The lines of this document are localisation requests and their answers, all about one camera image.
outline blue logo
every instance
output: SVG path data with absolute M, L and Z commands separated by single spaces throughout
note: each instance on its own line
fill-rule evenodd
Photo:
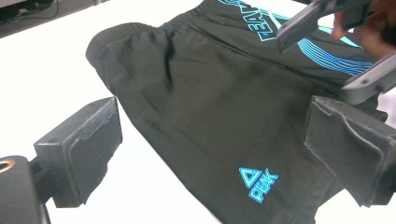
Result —
M 290 19 L 288 17 L 272 13 L 268 10 L 251 7 L 240 0 L 218 1 L 224 5 L 239 7 L 242 18 L 247 23 L 248 29 L 251 32 L 256 33 L 261 42 L 275 40 L 276 32 L 279 30 L 281 22 Z M 319 30 L 328 34 L 332 32 L 332 29 L 326 27 L 319 27 Z M 353 48 L 360 48 L 360 46 L 357 46 L 346 37 L 342 38 L 341 41 Z M 333 71 L 343 72 L 351 76 L 362 73 L 373 65 L 370 62 L 349 60 L 331 55 L 329 52 L 306 38 L 298 42 L 298 47 L 306 57 L 320 66 Z
M 268 169 L 263 173 L 260 170 L 241 167 L 239 173 L 247 188 L 250 189 L 248 196 L 257 203 L 264 201 L 264 195 L 269 193 L 278 178 L 278 175 L 271 175 Z

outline hand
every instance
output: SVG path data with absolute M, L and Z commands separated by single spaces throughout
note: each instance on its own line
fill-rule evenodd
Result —
M 373 61 L 396 52 L 396 1 L 374 0 L 370 6 L 372 14 L 366 22 L 354 29 L 359 44 Z M 344 12 L 334 14 L 332 38 L 339 39 L 347 34 L 342 28 Z

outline black shorts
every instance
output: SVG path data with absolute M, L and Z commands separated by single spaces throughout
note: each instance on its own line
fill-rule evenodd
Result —
M 314 223 L 342 189 L 304 146 L 307 111 L 313 95 L 338 99 L 371 63 L 326 28 L 281 55 L 287 19 L 205 0 L 158 28 L 104 30 L 87 49 L 132 124 L 223 223 Z M 376 116 L 376 99 L 358 108 Z

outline orange ring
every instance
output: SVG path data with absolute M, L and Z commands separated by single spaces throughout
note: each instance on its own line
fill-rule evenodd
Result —
M 11 167 L 13 167 L 14 165 L 15 161 L 12 160 L 0 161 L 0 174 L 11 169 Z

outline triangle logo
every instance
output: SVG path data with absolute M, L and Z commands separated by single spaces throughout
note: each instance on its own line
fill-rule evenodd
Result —
M 256 182 L 256 180 L 260 177 L 262 171 L 241 167 L 239 168 L 239 173 L 241 173 L 245 185 L 250 189 Z

